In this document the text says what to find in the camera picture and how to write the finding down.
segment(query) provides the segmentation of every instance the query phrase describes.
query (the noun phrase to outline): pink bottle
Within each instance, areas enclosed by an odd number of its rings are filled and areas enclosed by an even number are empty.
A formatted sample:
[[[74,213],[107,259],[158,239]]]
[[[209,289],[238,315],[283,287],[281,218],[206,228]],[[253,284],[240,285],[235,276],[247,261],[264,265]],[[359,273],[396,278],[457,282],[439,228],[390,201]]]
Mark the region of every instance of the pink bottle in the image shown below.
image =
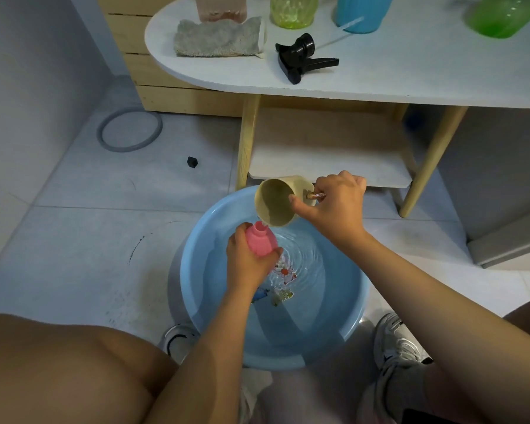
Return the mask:
[[[275,234],[261,221],[245,231],[245,238],[249,249],[257,256],[266,256],[279,246]]]

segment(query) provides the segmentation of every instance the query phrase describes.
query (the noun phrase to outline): beige plastic cup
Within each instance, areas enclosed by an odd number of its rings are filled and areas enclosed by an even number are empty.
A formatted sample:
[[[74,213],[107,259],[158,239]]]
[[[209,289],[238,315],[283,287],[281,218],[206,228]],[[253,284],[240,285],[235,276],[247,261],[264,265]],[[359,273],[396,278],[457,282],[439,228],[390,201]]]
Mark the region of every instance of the beige plastic cup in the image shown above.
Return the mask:
[[[255,192],[255,210],[269,226],[286,226],[298,217],[290,208],[289,195],[298,196],[307,205],[314,205],[316,199],[307,198],[313,191],[314,185],[299,175],[269,178]]]

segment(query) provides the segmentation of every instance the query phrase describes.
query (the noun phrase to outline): gray rubber ring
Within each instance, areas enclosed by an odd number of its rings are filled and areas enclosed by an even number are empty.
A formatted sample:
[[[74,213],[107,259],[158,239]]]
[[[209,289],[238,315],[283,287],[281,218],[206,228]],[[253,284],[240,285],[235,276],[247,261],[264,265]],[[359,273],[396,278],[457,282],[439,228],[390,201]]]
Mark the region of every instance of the gray rubber ring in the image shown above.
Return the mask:
[[[124,115],[126,113],[136,113],[136,112],[149,113],[157,120],[157,127],[155,128],[155,131],[153,132],[153,134],[151,134],[147,140],[142,141],[141,143],[134,144],[133,146],[128,146],[128,147],[114,147],[104,141],[104,137],[102,135],[104,134],[104,128],[106,127],[106,125],[108,125],[111,121],[113,121],[117,117],[120,117],[121,115]],[[98,129],[96,130],[96,138],[98,139],[100,146],[104,147],[106,150],[116,151],[118,153],[126,153],[128,151],[143,149],[145,146],[148,146],[149,144],[155,141],[155,139],[159,136],[159,134],[161,134],[162,129],[163,129],[163,120],[159,113],[156,113],[154,111],[145,111],[143,107],[127,107],[127,108],[121,108],[120,110],[117,110],[111,115],[109,115],[108,117],[106,117],[106,119],[102,121],[102,123],[98,126]]]

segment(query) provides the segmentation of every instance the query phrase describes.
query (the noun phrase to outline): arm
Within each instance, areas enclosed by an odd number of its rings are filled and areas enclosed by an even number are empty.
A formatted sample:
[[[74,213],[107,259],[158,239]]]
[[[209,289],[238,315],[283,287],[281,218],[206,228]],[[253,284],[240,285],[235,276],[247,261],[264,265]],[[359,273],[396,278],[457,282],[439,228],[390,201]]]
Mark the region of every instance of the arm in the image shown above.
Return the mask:
[[[146,424],[238,422],[247,314],[255,290],[283,253],[257,257],[243,223],[228,241],[228,288],[216,317],[156,399]]]
[[[364,178],[318,178],[325,199],[293,210],[349,256],[432,358],[494,422],[530,422],[530,335],[404,260],[362,224]]]

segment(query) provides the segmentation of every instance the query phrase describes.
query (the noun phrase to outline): white oval table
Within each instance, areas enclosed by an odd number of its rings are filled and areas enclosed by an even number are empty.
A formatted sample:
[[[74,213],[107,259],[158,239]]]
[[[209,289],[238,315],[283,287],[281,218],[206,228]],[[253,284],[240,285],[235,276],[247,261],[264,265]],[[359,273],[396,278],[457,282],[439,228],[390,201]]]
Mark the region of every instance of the white oval table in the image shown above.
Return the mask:
[[[263,59],[177,57],[173,37],[179,21],[198,21],[194,0],[176,0],[156,13],[145,30],[145,42],[159,65],[176,78],[208,89],[246,94],[238,188],[245,186],[248,172],[257,178],[304,173],[314,181],[318,175],[351,167],[353,173],[367,177],[368,185],[407,187],[411,182],[400,210],[406,217],[468,106],[530,108],[530,23],[509,39],[492,39],[464,24],[463,15],[472,0],[393,0],[379,30],[349,34],[338,31],[332,21],[336,1],[320,0],[310,27],[285,30],[270,22],[269,0],[247,0],[248,17],[268,18]],[[292,44],[304,32],[317,44],[339,38],[314,55],[338,57],[339,66],[307,73],[299,84],[292,85],[278,65],[275,43]],[[352,121],[348,113],[306,115],[298,111],[285,113],[284,123],[279,122],[277,129],[260,127],[258,118],[283,116],[275,111],[279,109],[269,109],[272,111],[261,116],[265,111],[260,111],[261,95],[395,103],[393,110],[388,110],[395,121],[402,119],[409,103],[447,108],[412,180],[405,162],[411,159],[405,158],[406,141],[392,127],[380,125],[373,115],[359,113]],[[298,128],[286,131],[286,123],[297,118],[311,123],[306,134],[299,135]],[[354,121],[360,126],[354,128]],[[334,125],[344,125],[341,133]],[[315,130],[324,137],[311,139]],[[392,138],[382,138],[389,134]],[[273,135],[277,139],[269,140]]]

